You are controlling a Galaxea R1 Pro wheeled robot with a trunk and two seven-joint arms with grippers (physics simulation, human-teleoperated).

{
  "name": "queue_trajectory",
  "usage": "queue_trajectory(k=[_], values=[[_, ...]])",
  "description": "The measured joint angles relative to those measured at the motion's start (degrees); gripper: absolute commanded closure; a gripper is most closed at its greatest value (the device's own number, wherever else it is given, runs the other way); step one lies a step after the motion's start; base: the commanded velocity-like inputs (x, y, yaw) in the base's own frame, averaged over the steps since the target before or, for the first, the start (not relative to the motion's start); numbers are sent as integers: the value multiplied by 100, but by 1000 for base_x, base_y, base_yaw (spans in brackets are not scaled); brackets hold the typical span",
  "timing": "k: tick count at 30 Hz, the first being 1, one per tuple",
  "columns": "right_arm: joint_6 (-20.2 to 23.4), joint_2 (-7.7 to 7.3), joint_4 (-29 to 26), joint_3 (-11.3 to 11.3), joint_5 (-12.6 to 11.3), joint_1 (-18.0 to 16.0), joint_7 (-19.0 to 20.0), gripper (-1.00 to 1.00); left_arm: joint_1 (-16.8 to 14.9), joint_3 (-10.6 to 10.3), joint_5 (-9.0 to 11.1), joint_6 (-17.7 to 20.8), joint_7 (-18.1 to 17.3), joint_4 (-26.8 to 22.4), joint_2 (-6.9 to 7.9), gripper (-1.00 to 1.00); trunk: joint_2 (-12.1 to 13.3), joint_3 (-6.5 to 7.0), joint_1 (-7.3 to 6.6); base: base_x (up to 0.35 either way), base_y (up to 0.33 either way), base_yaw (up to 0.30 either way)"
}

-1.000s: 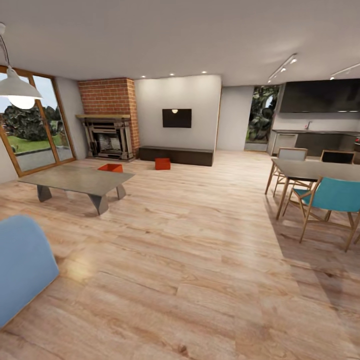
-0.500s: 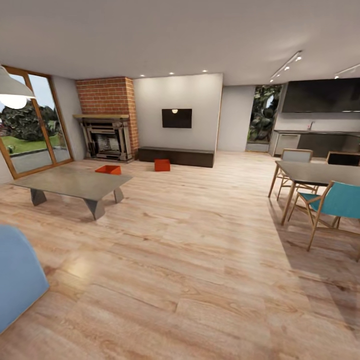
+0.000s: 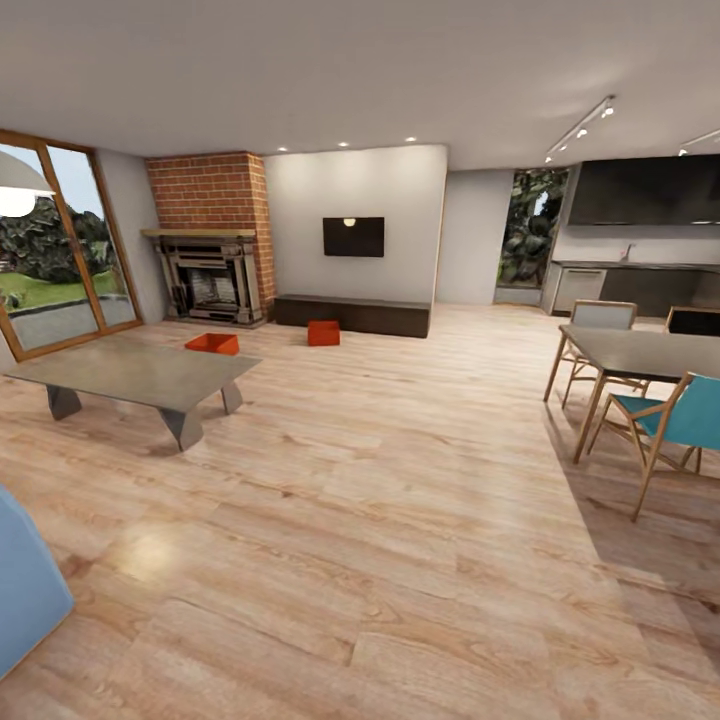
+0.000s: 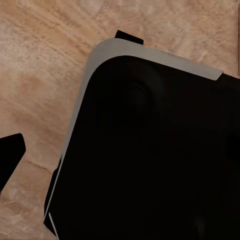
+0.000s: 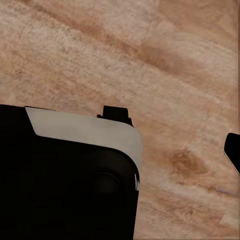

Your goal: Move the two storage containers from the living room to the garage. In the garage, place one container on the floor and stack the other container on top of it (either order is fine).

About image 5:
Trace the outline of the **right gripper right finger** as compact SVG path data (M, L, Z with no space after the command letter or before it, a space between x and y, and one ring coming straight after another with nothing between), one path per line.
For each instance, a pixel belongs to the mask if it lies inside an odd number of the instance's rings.
M240 135L229 133L227 135L224 151L240 173Z

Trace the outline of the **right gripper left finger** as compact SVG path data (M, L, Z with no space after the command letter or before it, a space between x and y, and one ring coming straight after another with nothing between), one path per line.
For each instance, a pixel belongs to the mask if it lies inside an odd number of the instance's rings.
M21 133L0 138L0 193L26 152Z

